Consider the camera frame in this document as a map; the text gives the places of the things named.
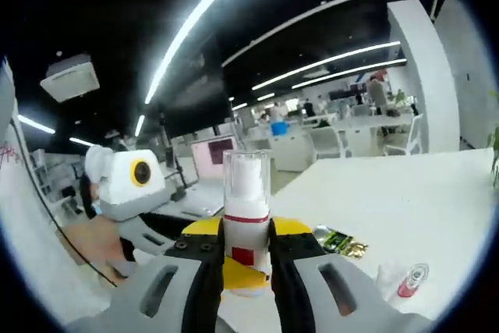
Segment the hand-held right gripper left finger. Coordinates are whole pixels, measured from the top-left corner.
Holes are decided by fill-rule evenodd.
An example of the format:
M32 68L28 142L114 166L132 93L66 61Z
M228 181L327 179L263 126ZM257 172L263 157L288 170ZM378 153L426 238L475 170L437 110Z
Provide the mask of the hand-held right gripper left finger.
M196 221L139 269L111 302L113 332L216 332L225 237L220 218Z

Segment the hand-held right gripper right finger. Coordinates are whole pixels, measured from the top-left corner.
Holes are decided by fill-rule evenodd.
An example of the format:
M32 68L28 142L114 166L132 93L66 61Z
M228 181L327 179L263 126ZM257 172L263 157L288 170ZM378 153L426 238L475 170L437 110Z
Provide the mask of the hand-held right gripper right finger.
M294 219L269 226L271 288L283 332L393 332L395 311L373 280L326 252Z

